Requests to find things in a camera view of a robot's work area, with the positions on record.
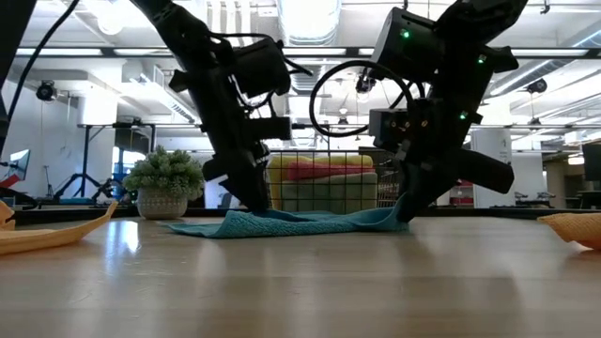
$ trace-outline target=potted plant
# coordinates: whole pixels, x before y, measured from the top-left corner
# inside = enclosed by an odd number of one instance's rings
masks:
[[[200,162],[188,153],[168,153],[162,146],[138,161],[123,180],[128,191],[138,191],[140,215],[148,220],[183,216],[188,200],[202,196],[204,179]]]

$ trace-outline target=wooden table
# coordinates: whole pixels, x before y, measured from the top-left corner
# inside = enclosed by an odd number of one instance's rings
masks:
[[[601,254],[529,221],[412,231],[206,240],[114,221],[0,257],[0,337],[601,335]]]

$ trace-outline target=yellow cushion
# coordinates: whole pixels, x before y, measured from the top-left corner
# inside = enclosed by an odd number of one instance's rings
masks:
[[[288,167],[294,162],[314,162],[313,158],[305,156],[274,156],[267,166],[270,179],[271,205],[274,209],[282,209],[282,181],[288,180]],[[315,163],[333,165],[374,166],[371,157],[365,155],[331,156],[315,158]]]

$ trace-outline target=white plant pot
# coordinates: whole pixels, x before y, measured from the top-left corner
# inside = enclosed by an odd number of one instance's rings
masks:
[[[147,220],[174,220],[186,213],[188,199],[158,189],[138,191],[138,212]]]

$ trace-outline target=blue towel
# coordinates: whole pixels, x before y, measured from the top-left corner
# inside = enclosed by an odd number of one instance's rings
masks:
[[[336,234],[347,232],[401,232],[408,225],[396,220],[399,203],[394,207],[363,210],[348,215],[330,212],[284,212],[268,210],[263,213],[228,211],[222,223],[167,224],[181,235],[203,238],[258,238]]]

